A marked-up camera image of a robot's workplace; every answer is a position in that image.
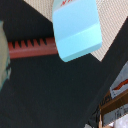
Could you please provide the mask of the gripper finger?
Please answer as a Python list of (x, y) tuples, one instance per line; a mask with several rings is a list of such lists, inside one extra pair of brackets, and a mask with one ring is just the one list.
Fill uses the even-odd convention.
[(4, 22), (0, 21), (0, 90), (11, 74), (9, 48), (3, 24)]

